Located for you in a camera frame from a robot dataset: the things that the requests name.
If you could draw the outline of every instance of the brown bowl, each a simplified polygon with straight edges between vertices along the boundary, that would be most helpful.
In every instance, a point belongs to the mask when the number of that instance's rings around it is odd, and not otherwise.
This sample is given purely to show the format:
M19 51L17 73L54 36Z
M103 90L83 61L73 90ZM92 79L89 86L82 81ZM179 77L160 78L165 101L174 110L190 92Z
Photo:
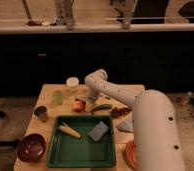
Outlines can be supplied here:
M40 134L24 137L17 147L17 157L23 162L37 162L46 149L45 139Z

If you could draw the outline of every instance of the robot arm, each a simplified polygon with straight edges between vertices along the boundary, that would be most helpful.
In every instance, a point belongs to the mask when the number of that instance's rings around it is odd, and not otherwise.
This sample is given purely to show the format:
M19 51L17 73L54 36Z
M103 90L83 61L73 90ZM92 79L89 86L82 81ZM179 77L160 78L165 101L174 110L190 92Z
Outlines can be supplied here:
M103 92L133 107L138 171L185 171L170 100L156 90L137 92L106 80L107 73L102 69L87 75L87 99L94 102Z

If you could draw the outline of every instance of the cup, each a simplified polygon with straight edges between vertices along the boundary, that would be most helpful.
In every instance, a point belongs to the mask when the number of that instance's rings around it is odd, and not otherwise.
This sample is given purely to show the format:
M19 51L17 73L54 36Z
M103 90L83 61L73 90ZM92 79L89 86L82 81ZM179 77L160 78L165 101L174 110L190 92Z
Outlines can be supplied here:
M63 92L60 90L56 90L52 93L53 102L57 105L61 105L63 103Z
M37 116L42 122L47 122L48 120L48 113L47 108L45 106L38 106L34 110L35 116Z
M66 80L66 84L71 93L78 91L79 79L77 77L70 77Z

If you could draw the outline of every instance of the green tray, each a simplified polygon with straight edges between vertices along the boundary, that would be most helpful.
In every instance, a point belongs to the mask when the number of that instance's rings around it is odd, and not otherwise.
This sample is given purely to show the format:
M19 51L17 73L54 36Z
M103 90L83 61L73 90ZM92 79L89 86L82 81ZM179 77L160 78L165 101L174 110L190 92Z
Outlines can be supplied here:
M109 130L94 142L88 133L103 121ZM58 130L65 122L77 130L81 139L76 139ZM59 116L55 120L47 166L58 168L113 167L116 164L113 122L110 116Z

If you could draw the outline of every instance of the sponge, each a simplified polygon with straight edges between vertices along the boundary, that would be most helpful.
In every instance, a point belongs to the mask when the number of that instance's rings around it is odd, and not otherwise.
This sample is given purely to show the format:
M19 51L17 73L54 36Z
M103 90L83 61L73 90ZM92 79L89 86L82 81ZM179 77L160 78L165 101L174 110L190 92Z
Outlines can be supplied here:
M104 122L100 121L89 133L88 135L95 141L99 141L102 136L108 131L108 126Z

